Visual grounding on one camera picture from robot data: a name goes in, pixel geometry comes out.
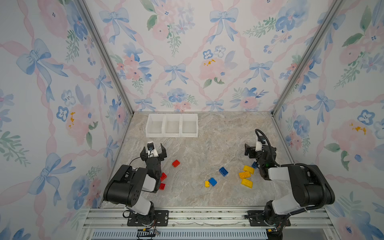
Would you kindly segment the red sloped lego brick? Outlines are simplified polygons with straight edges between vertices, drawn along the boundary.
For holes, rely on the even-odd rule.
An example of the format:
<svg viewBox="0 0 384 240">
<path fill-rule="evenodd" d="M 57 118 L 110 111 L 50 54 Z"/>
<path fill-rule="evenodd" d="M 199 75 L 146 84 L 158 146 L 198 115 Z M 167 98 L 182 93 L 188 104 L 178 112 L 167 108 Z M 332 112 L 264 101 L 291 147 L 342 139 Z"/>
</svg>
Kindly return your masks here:
<svg viewBox="0 0 384 240">
<path fill-rule="evenodd" d="M 177 168 L 181 163 L 178 161 L 178 160 L 175 160 L 173 163 L 172 163 L 172 166 L 174 168 Z"/>
</svg>

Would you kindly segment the yellow rounded lego brick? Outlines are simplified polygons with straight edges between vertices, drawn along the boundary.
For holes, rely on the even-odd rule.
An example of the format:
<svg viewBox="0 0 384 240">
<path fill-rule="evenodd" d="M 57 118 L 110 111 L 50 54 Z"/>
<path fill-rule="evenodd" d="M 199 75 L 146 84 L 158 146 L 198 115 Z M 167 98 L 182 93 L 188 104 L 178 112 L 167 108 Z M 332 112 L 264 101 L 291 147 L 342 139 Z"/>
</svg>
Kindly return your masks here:
<svg viewBox="0 0 384 240">
<path fill-rule="evenodd" d="M 253 188 L 253 182 L 248 179 L 242 179 L 241 184 L 247 188 Z"/>
</svg>

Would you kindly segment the blue square lego brick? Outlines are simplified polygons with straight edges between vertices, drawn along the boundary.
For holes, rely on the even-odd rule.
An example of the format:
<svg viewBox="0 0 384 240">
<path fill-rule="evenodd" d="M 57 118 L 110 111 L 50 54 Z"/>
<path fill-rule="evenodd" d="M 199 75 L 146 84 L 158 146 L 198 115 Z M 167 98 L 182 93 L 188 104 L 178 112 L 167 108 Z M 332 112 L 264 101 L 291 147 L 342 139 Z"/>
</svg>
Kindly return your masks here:
<svg viewBox="0 0 384 240">
<path fill-rule="evenodd" d="M 257 162 L 253 162 L 252 168 L 253 169 L 258 169 L 259 168 L 259 164 Z"/>
</svg>

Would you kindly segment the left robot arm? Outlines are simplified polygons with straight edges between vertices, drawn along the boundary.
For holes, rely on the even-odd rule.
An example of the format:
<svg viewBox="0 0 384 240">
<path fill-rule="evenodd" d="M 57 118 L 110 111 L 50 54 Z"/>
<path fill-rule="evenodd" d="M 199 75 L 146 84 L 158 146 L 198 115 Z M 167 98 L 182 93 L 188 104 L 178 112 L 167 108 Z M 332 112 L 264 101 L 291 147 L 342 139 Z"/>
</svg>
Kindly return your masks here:
<svg viewBox="0 0 384 240">
<path fill-rule="evenodd" d="M 154 204 L 145 199 L 141 192 L 157 193 L 162 183 L 161 163 L 167 157 L 166 148 L 160 145 L 158 153 L 153 142 L 147 143 L 139 158 L 145 162 L 144 168 L 121 165 L 107 184 L 103 200 L 115 205 L 124 205 L 128 210 L 140 217 L 153 217 Z"/>
</svg>

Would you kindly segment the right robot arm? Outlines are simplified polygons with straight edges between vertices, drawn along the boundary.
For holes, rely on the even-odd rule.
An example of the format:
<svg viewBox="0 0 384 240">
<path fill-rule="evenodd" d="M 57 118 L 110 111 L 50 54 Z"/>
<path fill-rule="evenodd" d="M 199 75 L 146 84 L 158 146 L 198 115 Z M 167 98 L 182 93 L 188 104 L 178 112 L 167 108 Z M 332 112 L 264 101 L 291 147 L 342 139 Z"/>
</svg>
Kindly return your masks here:
<svg viewBox="0 0 384 240">
<path fill-rule="evenodd" d="M 284 197 L 268 201 L 261 213 L 248 213 L 245 219 L 281 230 L 289 217 L 317 210 L 335 202 L 335 194 L 316 165 L 278 164 L 277 149 L 263 131 L 255 129 L 256 146 L 245 144 L 245 156 L 256 160 L 260 176 L 266 181 L 286 181 L 291 191 Z"/>
</svg>

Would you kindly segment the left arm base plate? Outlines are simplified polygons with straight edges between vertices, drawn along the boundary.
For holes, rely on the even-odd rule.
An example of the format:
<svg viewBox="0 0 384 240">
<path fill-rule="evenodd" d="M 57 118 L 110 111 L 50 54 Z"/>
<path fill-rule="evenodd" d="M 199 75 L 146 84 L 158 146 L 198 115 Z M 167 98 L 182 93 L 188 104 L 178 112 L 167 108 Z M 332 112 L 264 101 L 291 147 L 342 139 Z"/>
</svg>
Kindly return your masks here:
<svg viewBox="0 0 384 240">
<path fill-rule="evenodd" d="M 125 211 L 123 217 L 127 219 L 128 227 L 166 227 L 169 222 L 168 210 L 154 210 L 150 211 L 148 215 L 140 215 L 129 211 L 129 215 L 126 215 Z"/>
</svg>

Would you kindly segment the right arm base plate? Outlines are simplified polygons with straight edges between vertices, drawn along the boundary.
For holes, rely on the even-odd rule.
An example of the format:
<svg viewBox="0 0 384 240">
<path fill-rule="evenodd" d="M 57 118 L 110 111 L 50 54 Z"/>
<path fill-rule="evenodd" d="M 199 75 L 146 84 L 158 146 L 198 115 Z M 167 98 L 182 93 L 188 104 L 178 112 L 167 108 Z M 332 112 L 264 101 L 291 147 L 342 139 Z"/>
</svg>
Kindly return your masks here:
<svg viewBox="0 0 384 240">
<path fill-rule="evenodd" d="M 276 215 L 274 213 L 265 213 L 265 211 L 250 210 L 244 215 L 244 218 L 250 222 L 251 227 L 271 227 L 277 228 L 284 224 L 285 227 L 290 227 L 290 220 L 286 220 L 284 215 Z"/>
</svg>

